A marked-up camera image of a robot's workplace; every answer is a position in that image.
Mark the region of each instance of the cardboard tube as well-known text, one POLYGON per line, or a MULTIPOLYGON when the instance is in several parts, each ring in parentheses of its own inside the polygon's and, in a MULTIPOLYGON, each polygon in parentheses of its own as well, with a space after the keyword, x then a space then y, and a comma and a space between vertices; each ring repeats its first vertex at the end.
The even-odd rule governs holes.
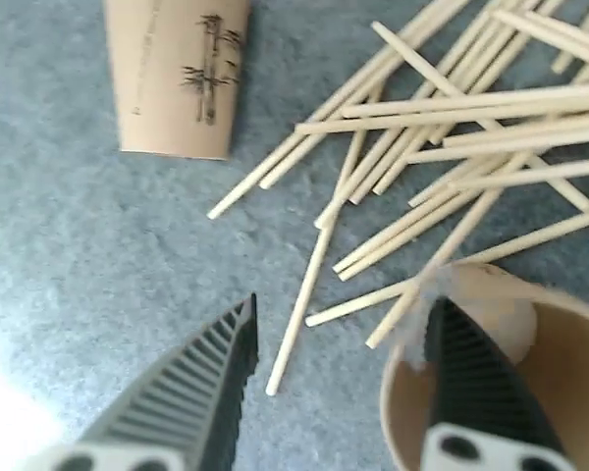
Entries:
MULTIPOLYGON (((576 469, 589 471, 589 305, 506 272, 487 273, 478 279, 479 275, 471 275, 470 283, 487 290, 500 303, 532 303, 537 316, 536 337, 517 371, 546 412, 576 469)), ((515 332, 515 311, 503 314, 498 328, 515 332)), ((434 375, 428 367, 417 373, 409 366, 405 345, 396 345, 384 369, 380 412, 396 466, 401 471, 419 471, 434 375)))
POLYGON ((248 0, 106 0, 122 150, 226 159, 248 0))

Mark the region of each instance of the bamboo print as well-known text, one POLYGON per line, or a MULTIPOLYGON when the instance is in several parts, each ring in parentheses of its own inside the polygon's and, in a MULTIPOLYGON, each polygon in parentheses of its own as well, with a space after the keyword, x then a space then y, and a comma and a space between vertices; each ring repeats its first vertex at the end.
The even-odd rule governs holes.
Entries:
POLYGON ((240 54, 242 37, 239 31, 223 31, 223 19, 219 15, 203 15, 198 23, 203 28, 202 69, 183 67, 184 85, 198 97, 196 120, 212 126, 216 123, 216 98, 220 85, 238 83, 240 75, 240 54), (219 62, 222 56, 221 41, 234 53, 233 59, 226 59, 227 72, 219 77, 219 62))

